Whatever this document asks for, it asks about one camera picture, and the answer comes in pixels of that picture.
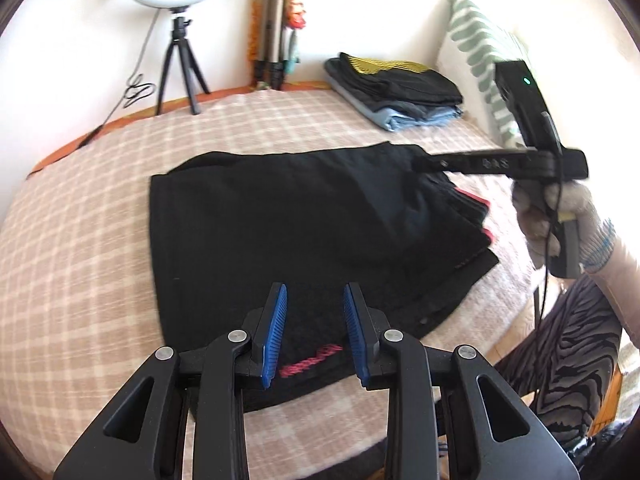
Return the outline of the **right gloved hand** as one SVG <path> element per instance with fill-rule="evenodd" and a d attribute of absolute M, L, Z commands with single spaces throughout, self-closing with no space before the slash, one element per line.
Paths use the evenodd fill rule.
<path fill-rule="evenodd" d="M 597 212 L 585 185 L 576 181 L 546 186 L 536 181 L 514 181 L 512 204 L 535 269 L 561 253 L 559 235 L 552 231 L 553 220 L 577 222 L 578 261 L 586 272 L 600 271 L 611 258 L 615 228 L 610 219 Z"/>

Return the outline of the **right forearm beige sleeve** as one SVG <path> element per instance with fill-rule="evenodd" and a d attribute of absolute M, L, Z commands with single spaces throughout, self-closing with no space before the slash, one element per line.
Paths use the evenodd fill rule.
<path fill-rule="evenodd" d="M 639 263 L 616 238 L 611 257 L 591 278 L 608 298 L 616 316 L 636 348 L 640 344 Z"/>

